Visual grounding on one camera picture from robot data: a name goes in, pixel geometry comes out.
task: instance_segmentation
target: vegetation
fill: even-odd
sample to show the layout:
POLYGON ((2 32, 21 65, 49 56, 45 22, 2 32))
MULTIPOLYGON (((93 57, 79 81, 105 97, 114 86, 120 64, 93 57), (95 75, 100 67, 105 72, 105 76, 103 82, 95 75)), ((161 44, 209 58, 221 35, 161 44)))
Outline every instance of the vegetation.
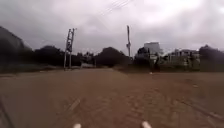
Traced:
MULTIPOLYGON (((64 66, 64 51, 49 45, 33 51, 25 46, 21 39, 5 29, 0 29, 8 34, 7 38, 0 36, 0 72, 38 71, 64 66)), ((108 47, 97 55, 89 52, 72 55, 71 63, 72 66, 88 63, 97 67, 114 67, 125 64, 131 68, 151 71, 224 71, 224 53, 208 45, 199 49, 200 63, 197 63, 197 58, 193 54, 177 57, 174 61, 169 62, 168 56, 159 57, 158 54, 155 54, 154 57, 157 59, 153 60, 149 53, 150 51, 144 47, 139 48, 133 65, 130 66, 131 58, 115 48, 108 47)))

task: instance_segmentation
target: electrical tower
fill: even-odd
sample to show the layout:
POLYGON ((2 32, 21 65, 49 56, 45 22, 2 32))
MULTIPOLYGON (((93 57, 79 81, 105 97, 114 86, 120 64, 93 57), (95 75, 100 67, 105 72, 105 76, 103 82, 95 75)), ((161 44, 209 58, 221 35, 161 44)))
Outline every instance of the electrical tower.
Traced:
POLYGON ((131 42, 130 42, 130 28, 127 25, 127 33, 128 33, 128 44, 126 44, 126 47, 128 49, 128 56, 131 57, 131 42))
POLYGON ((76 29, 69 29, 67 41, 66 41, 66 47, 65 47, 65 56, 64 56, 64 69, 66 69, 66 62, 67 62, 67 54, 69 54, 69 68, 72 67, 72 45, 74 40, 74 34, 76 29))

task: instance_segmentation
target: building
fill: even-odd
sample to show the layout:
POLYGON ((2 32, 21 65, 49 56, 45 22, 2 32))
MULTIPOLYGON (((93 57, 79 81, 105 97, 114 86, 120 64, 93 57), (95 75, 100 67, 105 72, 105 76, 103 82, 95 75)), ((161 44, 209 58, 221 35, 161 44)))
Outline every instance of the building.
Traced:
POLYGON ((200 54, 196 50, 174 50, 166 55, 168 63, 176 63, 184 66, 200 65, 200 54))
POLYGON ((163 50, 160 48, 158 42, 145 43, 141 50, 145 52, 137 53, 135 57, 145 59, 150 58, 155 61, 159 56, 162 56, 163 54, 163 50))
POLYGON ((160 48, 158 42, 145 43, 144 48, 150 52, 150 55, 158 54, 159 56, 163 55, 163 50, 160 48))
POLYGON ((167 54, 169 61, 172 61, 173 59, 176 59, 178 57, 189 57, 190 55, 193 55, 196 59, 200 59, 200 54, 196 50, 189 50, 189 49, 178 50, 178 49, 175 49, 173 52, 167 54))

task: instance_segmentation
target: white building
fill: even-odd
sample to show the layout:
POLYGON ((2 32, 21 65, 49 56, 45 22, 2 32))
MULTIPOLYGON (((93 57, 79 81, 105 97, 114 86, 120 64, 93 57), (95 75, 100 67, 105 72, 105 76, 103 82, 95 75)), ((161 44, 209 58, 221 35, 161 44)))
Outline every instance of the white building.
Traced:
POLYGON ((161 56, 163 54, 163 50, 160 48, 158 42, 145 43, 144 48, 150 51, 150 55, 158 54, 161 56))
POLYGON ((158 56, 162 56, 163 50, 160 48, 158 42, 145 43, 143 47, 147 52, 136 54, 138 58, 152 59, 156 60, 158 56))

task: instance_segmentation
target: overcast sky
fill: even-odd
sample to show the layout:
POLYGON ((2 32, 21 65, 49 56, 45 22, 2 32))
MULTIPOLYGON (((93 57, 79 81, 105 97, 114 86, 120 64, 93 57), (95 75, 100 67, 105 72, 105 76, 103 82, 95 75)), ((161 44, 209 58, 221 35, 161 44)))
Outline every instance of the overcast sky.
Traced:
POLYGON ((112 46, 127 53, 130 25, 132 55, 144 43, 162 49, 224 49, 223 0, 0 0, 0 25, 31 48, 64 49, 69 28, 78 28, 75 52, 112 46))

